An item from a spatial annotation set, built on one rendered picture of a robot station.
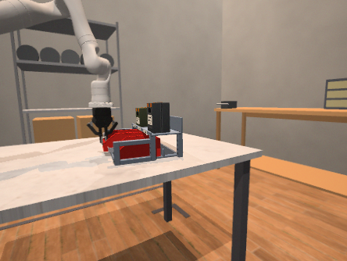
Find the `grey metal shelf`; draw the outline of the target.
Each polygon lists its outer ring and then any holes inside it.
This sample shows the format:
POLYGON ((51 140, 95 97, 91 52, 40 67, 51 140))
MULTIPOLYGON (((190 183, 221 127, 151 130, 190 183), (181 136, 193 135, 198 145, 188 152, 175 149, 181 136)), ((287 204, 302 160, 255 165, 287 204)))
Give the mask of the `grey metal shelf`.
POLYGON ((156 159, 173 157, 173 156, 183 157, 183 117, 170 116, 170 132, 165 132, 165 133, 153 134, 151 131, 148 131, 148 127, 139 127, 138 125, 134 123, 132 124, 132 128, 114 129, 114 130, 115 131, 133 130, 136 128, 144 132, 145 134, 149 135, 149 138, 129 140, 129 141, 114 141, 113 148, 108 147, 108 150, 109 150, 109 153, 111 153, 115 166, 131 164, 131 163, 143 163, 148 161, 155 161, 156 159), (156 157, 156 136, 171 135, 171 134, 177 135, 177 151, 175 152, 173 149, 168 148, 167 146, 160 143, 161 156, 156 157), (120 159, 120 146, 143 145, 143 144, 149 144, 150 156, 120 159))

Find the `black tool case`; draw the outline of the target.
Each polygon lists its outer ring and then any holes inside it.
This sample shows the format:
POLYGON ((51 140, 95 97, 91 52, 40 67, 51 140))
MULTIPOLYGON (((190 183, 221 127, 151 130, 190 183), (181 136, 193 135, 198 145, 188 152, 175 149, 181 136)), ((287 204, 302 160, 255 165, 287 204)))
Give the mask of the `black tool case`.
POLYGON ((154 133, 170 132, 170 103, 147 103, 148 131, 154 133))

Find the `olive green tool case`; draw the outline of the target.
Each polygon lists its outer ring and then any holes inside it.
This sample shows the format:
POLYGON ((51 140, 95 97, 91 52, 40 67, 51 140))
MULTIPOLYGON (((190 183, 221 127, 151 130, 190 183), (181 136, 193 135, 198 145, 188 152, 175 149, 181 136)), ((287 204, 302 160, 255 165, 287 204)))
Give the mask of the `olive green tool case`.
POLYGON ((139 127, 148 126, 147 107, 136 108, 136 125, 139 127))

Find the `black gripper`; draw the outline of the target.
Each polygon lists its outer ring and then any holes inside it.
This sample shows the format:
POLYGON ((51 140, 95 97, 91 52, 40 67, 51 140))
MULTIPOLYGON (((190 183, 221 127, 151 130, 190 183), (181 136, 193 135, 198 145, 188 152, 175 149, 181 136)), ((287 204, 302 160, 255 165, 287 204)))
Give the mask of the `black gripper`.
POLYGON ((103 145, 103 136, 102 136, 102 128, 105 128, 105 141, 108 140, 108 135, 111 134, 117 126, 117 122, 113 120, 111 116, 111 108, 92 108, 92 120, 87 126, 91 129, 91 131, 99 136, 100 144, 103 145), (113 122, 113 123, 112 123, 113 122), (96 127, 98 127, 97 132, 93 128, 93 123, 96 127), (108 126, 112 123, 111 129, 108 131, 108 126))

